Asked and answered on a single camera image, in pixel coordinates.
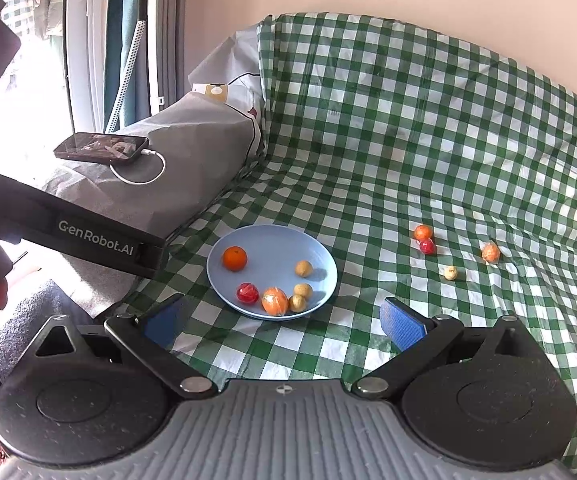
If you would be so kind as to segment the tan longan fruit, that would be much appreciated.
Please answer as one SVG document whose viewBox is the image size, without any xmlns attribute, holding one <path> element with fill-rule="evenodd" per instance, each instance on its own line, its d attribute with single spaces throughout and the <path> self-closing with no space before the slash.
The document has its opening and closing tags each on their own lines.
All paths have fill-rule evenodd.
<svg viewBox="0 0 577 480">
<path fill-rule="evenodd" d="M 305 299 L 309 299 L 313 296 L 313 288 L 308 283 L 296 284 L 293 292 L 295 295 L 302 296 Z"/>
</svg>

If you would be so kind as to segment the pale longan on cloth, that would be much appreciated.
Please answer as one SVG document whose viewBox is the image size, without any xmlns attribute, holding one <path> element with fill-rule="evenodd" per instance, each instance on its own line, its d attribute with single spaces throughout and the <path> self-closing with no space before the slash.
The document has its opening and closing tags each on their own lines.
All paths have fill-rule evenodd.
<svg viewBox="0 0 577 480">
<path fill-rule="evenodd" d="M 444 278 L 447 281 L 456 281 L 459 276 L 459 271 L 455 266 L 446 266 L 444 270 Z"/>
</svg>

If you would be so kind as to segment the small red fruit beside orange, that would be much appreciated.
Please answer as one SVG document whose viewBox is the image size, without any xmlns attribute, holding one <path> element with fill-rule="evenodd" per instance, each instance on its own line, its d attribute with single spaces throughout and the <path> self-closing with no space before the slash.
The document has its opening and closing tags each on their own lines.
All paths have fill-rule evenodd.
<svg viewBox="0 0 577 480">
<path fill-rule="evenodd" d="M 436 244 L 431 238 L 424 238 L 419 241 L 419 248 L 426 256 L 435 255 L 437 252 Z"/>
</svg>

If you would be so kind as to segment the small orange on cloth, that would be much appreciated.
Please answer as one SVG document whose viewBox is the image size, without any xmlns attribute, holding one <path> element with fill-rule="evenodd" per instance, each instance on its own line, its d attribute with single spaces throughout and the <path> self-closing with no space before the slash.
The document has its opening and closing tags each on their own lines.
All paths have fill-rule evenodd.
<svg viewBox="0 0 577 480">
<path fill-rule="evenodd" d="M 426 224 L 419 224 L 413 231 L 413 237 L 418 242 L 423 242 L 423 240 L 431 240 L 433 238 L 433 229 L 430 226 L 426 226 Z"/>
</svg>

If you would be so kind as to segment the wrapped orange far right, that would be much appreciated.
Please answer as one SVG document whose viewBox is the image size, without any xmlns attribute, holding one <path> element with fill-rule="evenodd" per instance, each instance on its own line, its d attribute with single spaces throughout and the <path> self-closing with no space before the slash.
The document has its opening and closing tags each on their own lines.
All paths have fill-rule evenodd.
<svg viewBox="0 0 577 480">
<path fill-rule="evenodd" d="M 500 260 L 501 251 L 496 243 L 489 242 L 482 248 L 481 256 L 485 262 L 495 264 Z"/>
</svg>

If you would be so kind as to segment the plain orange in plate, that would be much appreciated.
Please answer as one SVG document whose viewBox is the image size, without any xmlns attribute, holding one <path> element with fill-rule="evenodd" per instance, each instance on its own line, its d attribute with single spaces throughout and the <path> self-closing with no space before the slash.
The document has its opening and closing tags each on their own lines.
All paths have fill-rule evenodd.
<svg viewBox="0 0 577 480">
<path fill-rule="evenodd" d="M 242 271 L 247 264 L 246 251 L 240 246 L 231 246 L 222 253 L 221 263 L 226 270 L 231 272 Z"/>
</svg>

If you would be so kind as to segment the black smartphone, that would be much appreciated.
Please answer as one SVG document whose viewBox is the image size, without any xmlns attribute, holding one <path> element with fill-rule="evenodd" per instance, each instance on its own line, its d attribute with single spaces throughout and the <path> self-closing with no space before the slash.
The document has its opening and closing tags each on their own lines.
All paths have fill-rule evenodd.
<svg viewBox="0 0 577 480">
<path fill-rule="evenodd" d="M 77 132 L 53 150 L 56 158 L 105 166 L 128 165 L 137 160 L 150 142 L 143 136 Z"/>
</svg>

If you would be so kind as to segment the lower tan longan in plate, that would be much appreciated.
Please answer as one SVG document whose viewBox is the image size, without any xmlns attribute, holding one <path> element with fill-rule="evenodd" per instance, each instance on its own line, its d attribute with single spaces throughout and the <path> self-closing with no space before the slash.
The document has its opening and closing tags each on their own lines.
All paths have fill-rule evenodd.
<svg viewBox="0 0 577 480">
<path fill-rule="evenodd" d="M 308 307 L 308 299 L 302 295 L 294 294 L 290 300 L 288 300 L 290 305 L 290 310 L 294 313 L 302 313 Z"/>
</svg>

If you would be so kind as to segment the tan longan in plate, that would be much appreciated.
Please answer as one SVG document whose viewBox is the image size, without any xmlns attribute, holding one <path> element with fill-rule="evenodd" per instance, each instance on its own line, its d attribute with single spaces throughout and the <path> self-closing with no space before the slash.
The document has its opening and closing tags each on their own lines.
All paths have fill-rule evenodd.
<svg viewBox="0 0 577 480">
<path fill-rule="evenodd" d="M 302 295 L 294 294 L 290 300 L 288 300 L 290 305 L 290 310 L 294 313 L 302 313 L 308 307 L 308 299 Z"/>
<path fill-rule="evenodd" d="M 301 260 L 296 263 L 295 273 L 301 278 L 308 278 L 313 273 L 313 265 L 308 260 Z"/>
</svg>

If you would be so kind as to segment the wrapped orange in plate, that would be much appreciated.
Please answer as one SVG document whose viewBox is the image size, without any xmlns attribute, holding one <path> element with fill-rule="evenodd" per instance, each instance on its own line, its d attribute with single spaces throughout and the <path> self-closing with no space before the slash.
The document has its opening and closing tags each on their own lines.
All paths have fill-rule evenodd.
<svg viewBox="0 0 577 480">
<path fill-rule="evenodd" d="M 289 310 L 289 297 L 279 287 L 269 287 L 260 296 L 264 312 L 272 316 L 283 316 Z"/>
</svg>

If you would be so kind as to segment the upper tan longan in plate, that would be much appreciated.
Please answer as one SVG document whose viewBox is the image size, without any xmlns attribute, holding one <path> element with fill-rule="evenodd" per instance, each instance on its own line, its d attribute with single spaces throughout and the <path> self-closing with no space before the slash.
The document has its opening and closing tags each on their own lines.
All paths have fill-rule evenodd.
<svg viewBox="0 0 577 480">
<path fill-rule="evenodd" d="M 308 278 L 313 273 L 313 265 L 308 260 L 301 260 L 296 263 L 295 273 L 301 278 Z"/>
</svg>

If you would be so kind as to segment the green white checkered cloth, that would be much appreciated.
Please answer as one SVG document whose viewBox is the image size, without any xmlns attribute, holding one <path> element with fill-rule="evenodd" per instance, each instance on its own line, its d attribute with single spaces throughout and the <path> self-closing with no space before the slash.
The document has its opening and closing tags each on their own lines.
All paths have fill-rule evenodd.
<svg viewBox="0 0 577 480">
<path fill-rule="evenodd" d="M 172 350 L 215 382 L 354 382 L 395 353 L 379 320 L 389 296 L 471 326 L 514 313 L 577 403 L 577 95 L 475 44 L 383 18 L 270 16 L 257 37 L 261 158 L 179 234 L 129 308 L 185 296 Z M 259 322 L 212 290 L 211 246 L 250 224 L 291 226 L 328 248 L 339 284 L 322 309 Z M 419 224 L 433 229 L 435 255 L 413 237 Z M 481 256 L 489 242 L 495 264 Z M 577 473 L 577 430 L 564 460 Z"/>
</svg>

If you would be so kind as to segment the small beige tag box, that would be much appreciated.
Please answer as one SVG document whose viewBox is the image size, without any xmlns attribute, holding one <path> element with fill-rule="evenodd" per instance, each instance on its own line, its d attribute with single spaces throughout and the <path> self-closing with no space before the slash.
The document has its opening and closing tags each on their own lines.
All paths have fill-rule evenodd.
<svg viewBox="0 0 577 480">
<path fill-rule="evenodd" d="M 229 86 L 227 84 L 193 84 L 192 91 L 219 102 L 228 101 Z"/>
</svg>

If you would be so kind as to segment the white garment steamer stand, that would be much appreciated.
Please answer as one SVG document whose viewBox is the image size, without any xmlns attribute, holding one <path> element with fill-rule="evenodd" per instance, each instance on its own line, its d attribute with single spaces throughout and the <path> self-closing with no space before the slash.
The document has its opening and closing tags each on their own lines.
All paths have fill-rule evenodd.
<svg viewBox="0 0 577 480">
<path fill-rule="evenodd" d="M 185 88 L 185 0 L 110 0 L 104 131 L 154 115 Z"/>
</svg>

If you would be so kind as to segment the white printed cushion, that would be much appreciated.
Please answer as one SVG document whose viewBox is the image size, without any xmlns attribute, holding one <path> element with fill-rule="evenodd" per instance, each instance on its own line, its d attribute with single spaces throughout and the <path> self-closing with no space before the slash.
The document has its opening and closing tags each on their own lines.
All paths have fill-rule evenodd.
<svg viewBox="0 0 577 480">
<path fill-rule="evenodd" d="M 234 32 L 192 70 L 193 84 L 227 84 L 229 105 L 261 121 L 264 98 L 261 89 L 257 26 Z"/>
</svg>

